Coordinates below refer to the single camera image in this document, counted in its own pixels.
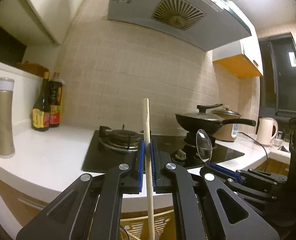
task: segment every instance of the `electric kettle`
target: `electric kettle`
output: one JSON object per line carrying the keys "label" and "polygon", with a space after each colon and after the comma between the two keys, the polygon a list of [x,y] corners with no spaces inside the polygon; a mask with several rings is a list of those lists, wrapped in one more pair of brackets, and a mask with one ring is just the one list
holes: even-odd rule
{"label": "electric kettle", "polygon": [[269,146],[270,141],[276,136],[278,132],[278,123],[274,118],[262,117],[259,118],[259,127],[256,141],[262,145]]}

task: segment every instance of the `metal screw cap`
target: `metal screw cap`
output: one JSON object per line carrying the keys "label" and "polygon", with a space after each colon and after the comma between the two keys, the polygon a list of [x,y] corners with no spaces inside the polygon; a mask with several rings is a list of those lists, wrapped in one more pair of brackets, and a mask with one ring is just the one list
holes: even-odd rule
{"label": "metal screw cap", "polygon": [[215,175],[212,174],[212,173],[206,173],[206,174],[204,175],[204,178],[205,178],[205,180],[213,181],[213,180],[215,179]]}
{"label": "metal screw cap", "polygon": [[119,170],[125,171],[129,169],[129,165],[127,163],[122,163],[119,165]]}
{"label": "metal screw cap", "polygon": [[90,175],[89,174],[82,174],[81,175],[81,177],[80,177],[80,179],[82,180],[82,181],[88,181],[88,180],[90,180]]}
{"label": "metal screw cap", "polygon": [[174,164],[174,163],[167,163],[166,164],[166,168],[168,170],[174,170],[174,169],[176,169],[176,164]]}

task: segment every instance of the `power cord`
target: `power cord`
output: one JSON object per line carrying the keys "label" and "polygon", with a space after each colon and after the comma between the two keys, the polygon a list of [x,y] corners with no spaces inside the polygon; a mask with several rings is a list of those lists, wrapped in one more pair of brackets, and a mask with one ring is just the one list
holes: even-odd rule
{"label": "power cord", "polygon": [[239,132],[239,133],[242,133],[243,135],[246,135],[248,138],[252,139],[255,143],[257,143],[257,144],[259,144],[261,147],[263,147],[263,149],[264,149],[264,151],[265,151],[265,153],[266,153],[266,164],[265,164],[265,169],[264,169],[264,171],[266,172],[267,162],[268,162],[268,155],[267,155],[267,152],[266,152],[265,147],[264,147],[261,143],[257,142],[254,138],[250,137],[248,134],[246,134],[246,133],[244,133],[244,132]]}

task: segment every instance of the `rice cooker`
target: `rice cooker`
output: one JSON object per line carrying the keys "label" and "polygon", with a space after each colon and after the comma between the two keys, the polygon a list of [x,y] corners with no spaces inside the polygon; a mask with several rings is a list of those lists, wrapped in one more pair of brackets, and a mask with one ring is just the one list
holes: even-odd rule
{"label": "rice cooker", "polygon": [[[239,113],[231,111],[229,108],[216,109],[212,110],[211,112],[212,114],[217,114],[225,119],[235,119],[241,117]],[[223,125],[217,132],[213,134],[213,137],[215,137],[216,140],[233,142],[237,137],[238,127],[239,124],[237,123]]]}

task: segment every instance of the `cabinet handle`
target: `cabinet handle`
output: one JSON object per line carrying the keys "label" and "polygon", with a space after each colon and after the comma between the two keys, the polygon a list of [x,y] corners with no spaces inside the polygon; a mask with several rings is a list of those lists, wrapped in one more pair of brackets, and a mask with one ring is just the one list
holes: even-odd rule
{"label": "cabinet handle", "polygon": [[253,60],[253,63],[255,64],[255,66],[258,68],[259,67],[259,65],[258,65],[258,63],[256,62],[256,60]]}
{"label": "cabinet handle", "polygon": [[29,206],[32,207],[34,209],[38,209],[38,210],[43,210],[46,206],[41,205],[39,203],[35,203],[33,201],[31,201],[30,199],[24,198],[24,197],[18,197],[18,201]]}

